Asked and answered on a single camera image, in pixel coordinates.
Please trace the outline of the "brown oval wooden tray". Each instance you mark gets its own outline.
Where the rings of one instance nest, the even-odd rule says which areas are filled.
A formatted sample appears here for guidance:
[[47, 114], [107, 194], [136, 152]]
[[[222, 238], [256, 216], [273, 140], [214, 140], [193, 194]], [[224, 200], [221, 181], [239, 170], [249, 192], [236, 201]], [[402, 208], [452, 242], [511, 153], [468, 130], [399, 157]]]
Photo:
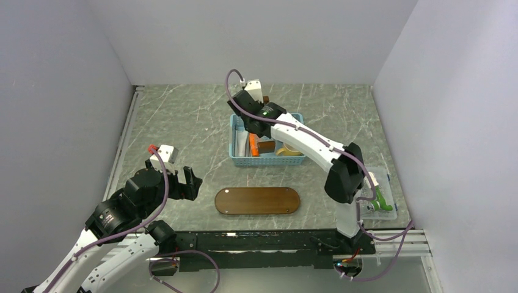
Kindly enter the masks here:
[[227, 187], [214, 199], [216, 209], [225, 215], [292, 214], [300, 202], [299, 194], [290, 187]]

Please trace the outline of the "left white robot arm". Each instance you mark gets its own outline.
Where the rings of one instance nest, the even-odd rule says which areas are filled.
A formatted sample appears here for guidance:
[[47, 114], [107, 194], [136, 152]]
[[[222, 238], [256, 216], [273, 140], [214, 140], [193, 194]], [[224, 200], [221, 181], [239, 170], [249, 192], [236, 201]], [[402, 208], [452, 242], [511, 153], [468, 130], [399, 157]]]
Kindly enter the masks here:
[[176, 232], [158, 214], [168, 199], [194, 201], [203, 183], [184, 167], [176, 171], [151, 165], [127, 180], [125, 187], [97, 205], [79, 239], [54, 272], [24, 292], [101, 292], [136, 264], [178, 247]]

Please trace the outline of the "yellow ceramic mug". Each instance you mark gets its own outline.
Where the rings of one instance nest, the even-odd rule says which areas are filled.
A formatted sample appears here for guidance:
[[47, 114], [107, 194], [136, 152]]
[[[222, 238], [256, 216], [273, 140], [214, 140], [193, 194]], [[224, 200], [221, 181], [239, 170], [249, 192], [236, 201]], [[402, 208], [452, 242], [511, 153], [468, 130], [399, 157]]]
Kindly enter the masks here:
[[275, 151], [276, 156], [303, 156], [304, 154], [293, 148], [287, 143], [282, 143], [282, 146]]

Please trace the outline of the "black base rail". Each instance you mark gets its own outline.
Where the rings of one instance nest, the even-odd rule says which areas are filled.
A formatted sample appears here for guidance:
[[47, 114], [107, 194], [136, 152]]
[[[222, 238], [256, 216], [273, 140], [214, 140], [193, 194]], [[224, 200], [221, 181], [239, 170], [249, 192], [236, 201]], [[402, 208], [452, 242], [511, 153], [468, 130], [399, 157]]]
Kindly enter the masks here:
[[312, 267], [331, 269], [340, 258], [373, 255], [373, 240], [363, 233], [352, 239], [336, 229], [179, 231], [180, 272], [202, 269]]

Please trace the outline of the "clear holder with brown ends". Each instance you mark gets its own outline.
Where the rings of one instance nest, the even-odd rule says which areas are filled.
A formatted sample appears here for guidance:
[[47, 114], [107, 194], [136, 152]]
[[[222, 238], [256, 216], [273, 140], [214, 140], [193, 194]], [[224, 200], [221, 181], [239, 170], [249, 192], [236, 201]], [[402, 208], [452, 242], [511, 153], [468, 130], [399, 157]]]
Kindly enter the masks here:
[[257, 150], [258, 154], [266, 154], [275, 152], [276, 143], [275, 140], [270, 137], [263, 135], [258, 139]]

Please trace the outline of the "clear plastic container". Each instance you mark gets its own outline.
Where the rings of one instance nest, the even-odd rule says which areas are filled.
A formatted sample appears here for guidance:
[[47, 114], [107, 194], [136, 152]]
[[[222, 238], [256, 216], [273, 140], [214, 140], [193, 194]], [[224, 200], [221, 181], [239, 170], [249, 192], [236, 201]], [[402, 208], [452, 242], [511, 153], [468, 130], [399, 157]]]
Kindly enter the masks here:
[[390, 175], [386, 168], [367, 167], [376, 185], [376, 199], [360, 202], [360, 215], [364, 220], [396, 220], [397, 204], [390, 187]]

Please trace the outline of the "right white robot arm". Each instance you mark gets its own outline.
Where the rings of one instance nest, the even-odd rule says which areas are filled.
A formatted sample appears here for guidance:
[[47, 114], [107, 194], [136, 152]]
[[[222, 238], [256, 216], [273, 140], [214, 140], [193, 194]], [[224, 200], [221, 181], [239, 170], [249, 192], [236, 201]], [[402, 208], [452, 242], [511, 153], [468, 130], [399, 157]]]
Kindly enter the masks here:
[[357, 249], [360, 220], [355, 203], [367, 173], [360, 147], [328, 139], [279, 105], [254, 100], [246, 90], [229, 98], [228, 105], [242, 119], [246, 131], [286, 143], [322, 168], [327, 175], [324, 191], [337, 204], [337, 247], [343, 253]]

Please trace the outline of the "light blue plastic basket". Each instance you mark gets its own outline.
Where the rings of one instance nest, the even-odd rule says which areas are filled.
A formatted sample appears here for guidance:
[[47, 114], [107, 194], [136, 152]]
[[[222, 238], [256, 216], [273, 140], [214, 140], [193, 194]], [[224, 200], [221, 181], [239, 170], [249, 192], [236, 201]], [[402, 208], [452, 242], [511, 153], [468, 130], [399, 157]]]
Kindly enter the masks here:
[[275, 152], [283, 147], [283, 142], [279, 140], [263, 137], [260, 141], [275, 142], [274, 151], [271, 153], [260, 154], [259, 156], [238, 156], [236, 146], [236, 136], [242, 132], [246, 132], [244, 123], [236, 114], [230, 115], [229, 121], [230, 135], [228, 144], [228, 154], [234, 165], [237, 167], [253, 167], [253, 166], [271, 166], [271, 165], [301, 165], [306, 155], [283, 156], [276, 155]]

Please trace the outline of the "orange toothpaste tube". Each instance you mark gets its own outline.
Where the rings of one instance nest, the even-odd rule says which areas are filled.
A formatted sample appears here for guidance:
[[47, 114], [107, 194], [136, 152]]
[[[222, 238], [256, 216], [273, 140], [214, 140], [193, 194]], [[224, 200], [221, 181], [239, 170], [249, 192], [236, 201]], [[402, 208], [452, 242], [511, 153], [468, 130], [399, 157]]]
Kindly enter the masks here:
[[256, 134], [249, 133], [249, 149], [252, 157], [259, 157], [258, 143], [260, 138]]

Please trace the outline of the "aluminium frame rail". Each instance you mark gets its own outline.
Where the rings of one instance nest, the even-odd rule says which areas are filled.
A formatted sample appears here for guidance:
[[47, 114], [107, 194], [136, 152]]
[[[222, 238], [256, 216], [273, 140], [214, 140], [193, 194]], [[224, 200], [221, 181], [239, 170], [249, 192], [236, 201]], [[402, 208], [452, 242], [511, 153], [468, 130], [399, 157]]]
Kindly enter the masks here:
[[141, 99], [144, 96], [144, 85], [133, 86], [133, 96], [131, 98], [126, 118], [123, 124], [122, 131], [119, 136], [117, 149], [115, 151], [114, 161], [109, 172], [107, 185], [104, 190], [101, 201], [105, 201], [120, 187], [122, 180], [129, 177], [128, 171], [125, 168], [126, 155], [130, 146], [130, 140], [134, 124], [136, 121], [138, 109]]

